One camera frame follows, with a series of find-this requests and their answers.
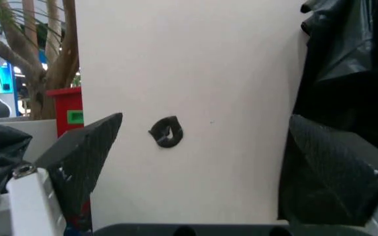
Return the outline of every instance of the white panel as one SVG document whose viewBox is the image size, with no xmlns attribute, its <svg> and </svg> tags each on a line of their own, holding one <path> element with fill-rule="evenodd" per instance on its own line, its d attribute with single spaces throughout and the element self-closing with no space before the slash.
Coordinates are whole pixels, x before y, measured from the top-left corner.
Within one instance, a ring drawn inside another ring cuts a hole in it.
<svg viewBox="0 0 378 236">
<path fill-rule="evenodd" d="M 124 114 L 95 229 L 274 222 L 303 0 L 76 2 L 85 122 Z M 170 115 L 185 136 L 162 149 L 147 130 Z"/>
<path fill-rule="evenodd" d="M 0 93 L 0 100 L 2 100 L 11 110 L 9 117 L 16 117 L 15 112 L 15 98 L 13 93 Z"/>
<path fill-rule="evenodd" d="M 34 163 L 47 149 L 58 140 L 56 120 L 33 120 L 33 121 L 0 121 L 1 125 L 6 125 L 33 136 L 24 153 L 23 160 Z"/>
</svg>

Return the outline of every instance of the red container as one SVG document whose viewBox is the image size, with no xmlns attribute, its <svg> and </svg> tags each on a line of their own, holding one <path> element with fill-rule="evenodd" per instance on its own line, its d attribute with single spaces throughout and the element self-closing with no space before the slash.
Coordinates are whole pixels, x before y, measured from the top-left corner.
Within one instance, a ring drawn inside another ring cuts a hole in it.
<svg viewBox="0 0 378 236">
<path fill-rule="evenodd" d="M 46 94 L 55 99 L 58 137 L 70 129 L 84 127 L 81 87 L 49 90 Z"/>
</svg>

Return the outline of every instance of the metal screw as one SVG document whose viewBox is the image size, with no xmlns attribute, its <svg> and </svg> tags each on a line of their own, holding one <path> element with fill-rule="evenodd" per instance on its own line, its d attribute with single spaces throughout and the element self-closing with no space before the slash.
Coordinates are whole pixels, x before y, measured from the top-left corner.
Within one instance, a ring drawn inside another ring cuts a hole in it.
<svg viewBox="0 0 378 236">
<path fill-rule="evenodd" d="M 28 176 L 30 174 L 33 174 L 37 171 L 36 166 L 32 164 L 24 164 L 14 169 L 12 176 L 17 179 L 24 176 Z"/>
</svg>

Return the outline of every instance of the white board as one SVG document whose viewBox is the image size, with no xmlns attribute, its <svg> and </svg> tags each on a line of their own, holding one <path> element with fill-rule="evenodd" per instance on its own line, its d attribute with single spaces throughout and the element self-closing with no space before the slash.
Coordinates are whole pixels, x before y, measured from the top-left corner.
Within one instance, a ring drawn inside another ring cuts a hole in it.
<svg viewBox="0 0 378 236">
<path fill-rule="evenodd" d="M 302 0 L 77 1 L 85 123 L 123 112 L 93 226 L 272 223 L 305 55 Z M 184 138 L 148 134 L 176 115 Z"/>
</svg>

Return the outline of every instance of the green label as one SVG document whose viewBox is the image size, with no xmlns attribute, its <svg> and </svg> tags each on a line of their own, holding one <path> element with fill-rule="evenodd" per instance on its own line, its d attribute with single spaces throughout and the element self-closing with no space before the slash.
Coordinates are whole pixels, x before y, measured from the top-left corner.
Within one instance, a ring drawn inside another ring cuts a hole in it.
<svg viewBox="0 0 378 236">
<path fill-rule="evenodd" d="M 83 111 L 67 111 L 68 124 L 84 124 L 84 114 Z"/>
</svg>

